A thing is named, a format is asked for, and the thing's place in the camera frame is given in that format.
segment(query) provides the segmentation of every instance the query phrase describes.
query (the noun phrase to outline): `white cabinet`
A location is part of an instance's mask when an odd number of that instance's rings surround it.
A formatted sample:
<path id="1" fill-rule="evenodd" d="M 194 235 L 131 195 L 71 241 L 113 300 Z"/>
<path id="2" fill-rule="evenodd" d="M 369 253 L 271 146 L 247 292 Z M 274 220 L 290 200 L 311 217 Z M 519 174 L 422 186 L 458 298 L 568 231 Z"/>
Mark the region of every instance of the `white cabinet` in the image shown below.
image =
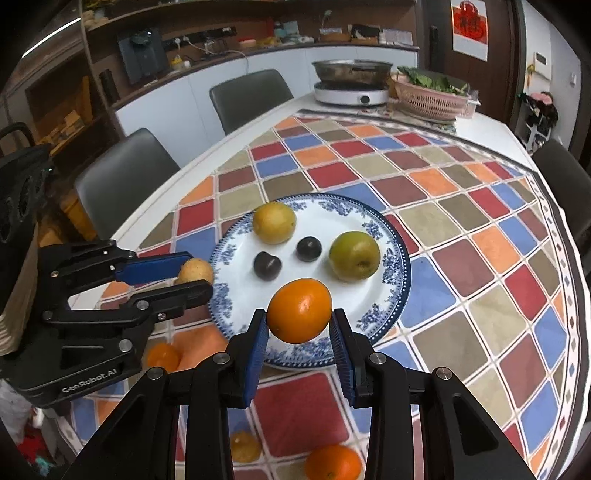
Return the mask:
<path id="1" fill-rule="evenodd" d="M 211 146 L 187 77 L 147 93 L 116 114 L 125 135 L 147 128 L 180 167 Z"/>
<path id="2" fill-rule="evenodd" d="M 310 91 L 308 72 L 307 69 L 303 68 L 305 62 L 306 54 L 303 50 L 259 53 L 248 57 L 248 73 L 275 69 L 281 73 L 294 98 L 298 98 Z M 207 138 L 212 144 L 220 141 L 225 134 L 209 97 L 209 90 L 220 83 L 246 73 L 246 60 L 237 59 L 189 75 L 189 82 L 197 102 L 197 108 L 203 118 Z"/>
<path id="3" fill-rule="evenodd" d="M 416 67 L 418 65 L 418 53 L 415 51 L 398 50 L 385 47 L 357 47 L 359 60 L 387 61 L 392 64 L 395 72 L 399 66 Z"/>
<path id="4" fill-rule="evenodd" d="M 181 167 L 225 137 L 209 98 L 209 90 L 227 80 L 275 69 L 281 73 L 295 98 L 319 82 L 312 65 L 318 60 L 382 60 L 416 66 L 417 53 L 382 47 L 300 47 L 259 53 L 199 70 L 153 90 L 117 111 L 125 135 L 146 127 L 158 138 Z"/>
<path id="5" fill-rule="evenodd" d="M 242 58 L 199 70 L 186 77 L 191 86 L 191 95 L 197 103 L 197 110 L 203 120 L 205 134 L 212 145 L 219 142 L 226 135 L 223 131 L 222 123 L 217 116 L 216 109 L 213 107 L 212 101 L 209 98 L 209 90 L 226 80 L 231 80 L 245 74 L 246 60 Z"/>

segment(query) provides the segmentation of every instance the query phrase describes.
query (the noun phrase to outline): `black chair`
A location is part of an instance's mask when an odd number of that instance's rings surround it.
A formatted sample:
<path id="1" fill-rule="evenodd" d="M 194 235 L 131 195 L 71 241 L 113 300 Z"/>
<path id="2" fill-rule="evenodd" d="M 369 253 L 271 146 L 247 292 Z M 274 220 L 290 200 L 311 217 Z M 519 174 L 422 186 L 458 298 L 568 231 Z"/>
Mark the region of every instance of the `black chair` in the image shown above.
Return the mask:
<path id="1" fill-rule="evenodd" d="M 558 204 L 581 255 L 585 276 L 591 272 L 591 177 L 556 140 L 548 140 L 532 156 Z"/>
<path id="2" fill-rule="evenodd" d="M 96 233 L 106 240 L 178 170 L 156 137 L 141 128 L 97 158 L 74 186 Z"/>
<path id="3" fill-rule="evenodd" d="M 276 70 L 261 70 L 209 90 L 226 135 L 294 96 Z"/>

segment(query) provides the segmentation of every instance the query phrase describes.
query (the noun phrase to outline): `checkered tablecloth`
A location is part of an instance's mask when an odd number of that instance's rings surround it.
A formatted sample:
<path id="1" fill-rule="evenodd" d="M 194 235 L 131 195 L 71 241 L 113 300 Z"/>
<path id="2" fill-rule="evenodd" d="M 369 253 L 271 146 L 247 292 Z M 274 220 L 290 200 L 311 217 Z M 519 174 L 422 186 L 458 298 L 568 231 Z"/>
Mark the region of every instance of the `checkered tablecloth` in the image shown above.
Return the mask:
<path id="1" fill-rule="evenodd" d="M 237 219 L 290 194 L 328 191 L 366 203 L 402 235 L 413 275 L 399 322 L 376 348 L 405 367 L 450 367 L 537 477 L 553 478 L 586 414 L 588 313 L 573 246 L 537 173 L 443 135 L 375 118 L 300 112 L 196 186 L 138 253 L 188 251 L 208 260 Z M 113 283 L 100 308 L 114 308 L 131 293 Z M 146 351 L 158 342 L 183 354 L 181 369 L 226 345 L 205 307 L 158 324 Z M 72 426 L 83 443 L 136 380 L 74 402 Z M 178 478 L 184 478 L 182 413 Z M 334 368 L 265 367 L 251 407 L 229 413 L 231 433 L 248 430 L 263 445 L 258 461 L 235 465 L 236 478 L 305 478 L 309 451 L 332 443 L 364 459 L 370 416 L 348 407 Z"/>

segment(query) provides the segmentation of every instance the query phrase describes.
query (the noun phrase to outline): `door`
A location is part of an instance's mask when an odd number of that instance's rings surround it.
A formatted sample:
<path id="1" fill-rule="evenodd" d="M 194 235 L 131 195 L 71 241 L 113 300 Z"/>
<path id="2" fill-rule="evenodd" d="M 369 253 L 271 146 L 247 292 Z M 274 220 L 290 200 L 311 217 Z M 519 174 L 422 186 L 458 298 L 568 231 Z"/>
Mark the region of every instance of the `door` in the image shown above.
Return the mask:
<path id="1" fill-rule="evenodd" d="M 519 34 L 512 2 L 483 0 L 488 20 L 488 61 L 453 51 L 450 0 L 423 0 L 429 35 L 428 69 L 467 81 L 479 91 L 477 111 L 509 123 L 515 100 Z"/>

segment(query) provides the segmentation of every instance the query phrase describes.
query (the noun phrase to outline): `leafy greens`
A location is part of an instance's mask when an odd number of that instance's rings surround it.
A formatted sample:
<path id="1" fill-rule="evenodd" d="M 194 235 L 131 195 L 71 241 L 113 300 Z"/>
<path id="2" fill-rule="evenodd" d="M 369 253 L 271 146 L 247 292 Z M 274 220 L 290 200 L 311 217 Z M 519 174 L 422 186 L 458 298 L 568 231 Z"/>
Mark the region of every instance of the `leafy greens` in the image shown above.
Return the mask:
<path id="1" fill-rule="evenodd" d="M 429 88 L 438 92 L 453 93 L 454 95 L 467 96 L 468 84 L 465 83 L 462 88 L 458 88 L 451 84 L 446 76 L 437 75 L 431 78 L 427 75 L 419 74 L 417 69 L 412 67 L 398 67 L 398 70 L 408 77 L 408 80 L 413 85 L 419 87 Z"/>

